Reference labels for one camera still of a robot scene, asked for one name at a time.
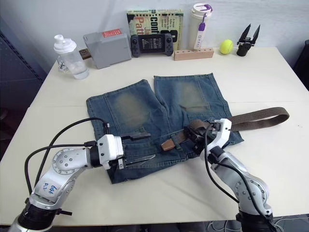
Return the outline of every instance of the plastic bottle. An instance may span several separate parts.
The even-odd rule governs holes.
[[[189,46],[188,49],[194,49],[194,44],[197,40],[197,32],[200,23],[205,15],[205,30],[207,29],[208,19],[211,17],[212,8],[206,3],[197,3],[191,9],[191,18],[189,24]]]
[[[56,35],[54,50],[61,56],[63,62],[76,79],[88,77],[89,70],[76,49],[76,43],[71,39],[64,39],[62,35]]]

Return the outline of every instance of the game controller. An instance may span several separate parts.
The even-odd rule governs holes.
[[[163,53],[171,56],[174,52],[171,34],[132,35],[132,56],[139,57],[141,53]]]

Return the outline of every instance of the tennis ball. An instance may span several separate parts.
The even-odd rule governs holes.
[[[233,50],[233,41],[231,40],[224,40],[220,45],[220,52],[222,54],[229,54]]]

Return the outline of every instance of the jeans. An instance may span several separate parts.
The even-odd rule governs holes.
[[[123,141],[124,168],[120,169],[118,162],[111,162],[108,174],[112,183],[141,178],[197,157],[192,151],[194,144],[190,140],[179,144],[176,133],[193,119],[215,120],[232,116],[212,73],[155,76],[154,88],[155,94],[148,82],[141,80],[86,101],[89,116],[100,117],[109,122],[111,134],[151,134],[147,139]],[[92,124],[98,140],[104,135],[102,124],[98,121],[92,121]],[[160,145],[170,138],[175,148],[163,151]],[[242,141],[239,132],[231,132],[226,145]]]

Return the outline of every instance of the belt loop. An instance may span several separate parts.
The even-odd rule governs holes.
[[[170,137],[172,138],[174,144],[175,144],[175,148],[177,150],[182,150],[182,147],[179,145],[178,139],[176,137],[176,134],[171,134]]]

